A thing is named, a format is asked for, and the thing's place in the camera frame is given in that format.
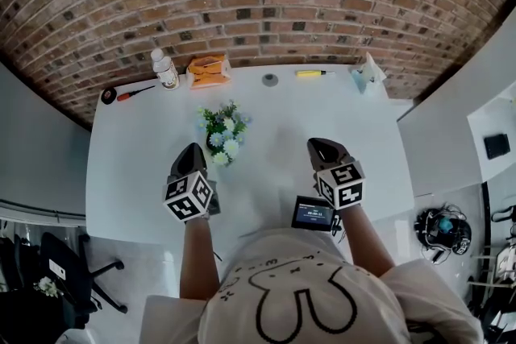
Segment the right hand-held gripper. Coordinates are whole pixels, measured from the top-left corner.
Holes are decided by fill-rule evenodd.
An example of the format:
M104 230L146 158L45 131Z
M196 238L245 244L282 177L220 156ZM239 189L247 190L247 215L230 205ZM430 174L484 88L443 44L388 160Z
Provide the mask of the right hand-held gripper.
M307 149L318 194L335 210L360 204L365 174L360 162L350 155L347 148L330 139L310 138Z

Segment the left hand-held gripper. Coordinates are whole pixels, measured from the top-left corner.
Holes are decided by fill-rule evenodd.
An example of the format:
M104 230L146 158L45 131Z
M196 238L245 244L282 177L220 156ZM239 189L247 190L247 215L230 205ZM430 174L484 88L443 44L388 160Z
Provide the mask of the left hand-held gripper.
M216 183L208 179L204 153L197 143L188 145L173 162L163 205L179 222L221 212Z

